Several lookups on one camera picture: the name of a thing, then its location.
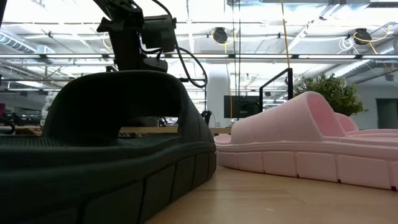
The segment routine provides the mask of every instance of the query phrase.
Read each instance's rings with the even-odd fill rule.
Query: white column
[[[206,109],[214,114],[211,115],[209,127],[225,128],[230,121],[224,118],[224,96],[229,95],[229,74],[225,65],[211,65],[208,71]]]

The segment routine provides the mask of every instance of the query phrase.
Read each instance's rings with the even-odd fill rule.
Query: green plant
[[[334,75],[326,77],[322,74],[316,78],[303,78],[302,82],[294,90],[294,96],[298,96],[306,91],[314,91],[320,93],[333,111],[347,116],[352,114],[367,112],[363,108],[363,102],[356,93],[355,85],[346,85],[341,78],[336,78]]]

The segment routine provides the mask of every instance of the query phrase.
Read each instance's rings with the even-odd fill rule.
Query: pink slide sandal
[[[353,138],[327,101],[306,92],[215,137],[218,164],[233,169],[395,189],[398,139]]]
[[[341,127],[343,127],[348,136],[361,138],[398,138],[398,129],[372,129],[360,131],[356,123],[350,117],[339,113],[335,114],[339,119]]]

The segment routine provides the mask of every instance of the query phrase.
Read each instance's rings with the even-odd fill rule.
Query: foam sandal
[[[356,123],[350,117],[340,113],[335,114],[348,136],[361,138],[398,138],[398,129],[359,130]]]
[[[234,169],[394,189],[398,140],[347,136],[332,108],[306,92],[217,136],[218,164]]]
[[[146,116],[178,117],[178,133],[118,139],[121,126]],[[144,223],[216,169],[207,124],[166,73],[77,78],[57,95],[43,133],[0,136],[0,223]]]

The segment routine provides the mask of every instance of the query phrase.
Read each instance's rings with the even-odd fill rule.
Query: black slide sandal
[[[145,116],[178,117],[178,133],[118,139]],[[44,136],[0,136],[0,222],[142,223],[215,169],[213,136],[175,77],[87,75],[57,95]]]

